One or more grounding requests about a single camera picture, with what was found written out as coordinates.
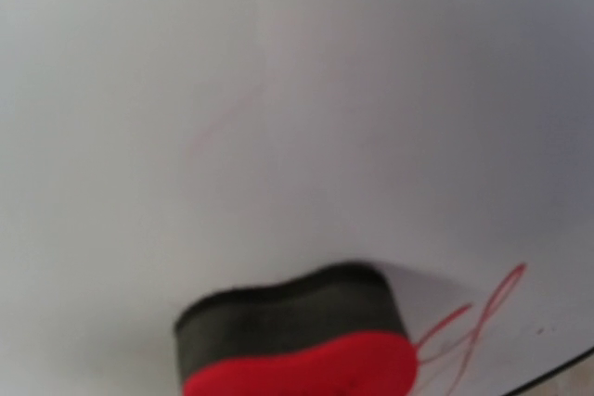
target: white board surface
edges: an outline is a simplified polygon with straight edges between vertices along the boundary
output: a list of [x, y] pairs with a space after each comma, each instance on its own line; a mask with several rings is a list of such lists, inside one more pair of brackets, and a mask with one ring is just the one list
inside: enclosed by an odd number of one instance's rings
[[594, 0], [0, 0], [0, 50], [3, 394], [175, 394], [187, 304], [353, 258], [411, 341], [474, 305], [415, 394], [594, 346]]

